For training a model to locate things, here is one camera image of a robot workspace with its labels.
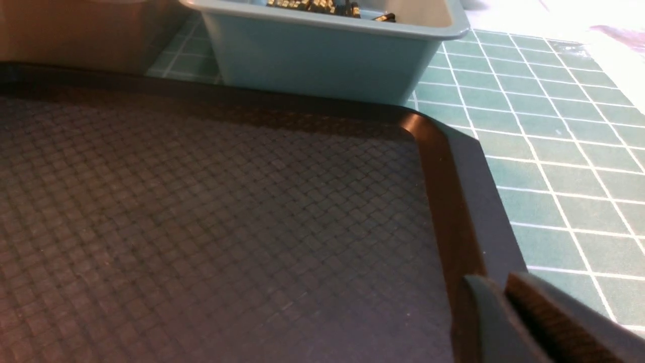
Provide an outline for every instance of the plastic container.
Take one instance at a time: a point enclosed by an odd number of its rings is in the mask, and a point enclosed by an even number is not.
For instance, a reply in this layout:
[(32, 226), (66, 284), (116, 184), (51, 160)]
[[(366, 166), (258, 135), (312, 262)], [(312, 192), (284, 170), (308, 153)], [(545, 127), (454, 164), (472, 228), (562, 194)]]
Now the plastic container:
[[(459, 0), (362, 0), (362, 19), (181, 0), (199, 10), (227, 85), (403, 105), (441, 42), (464, 36)], [(397, 23), (370, 21), (385, 12)]]

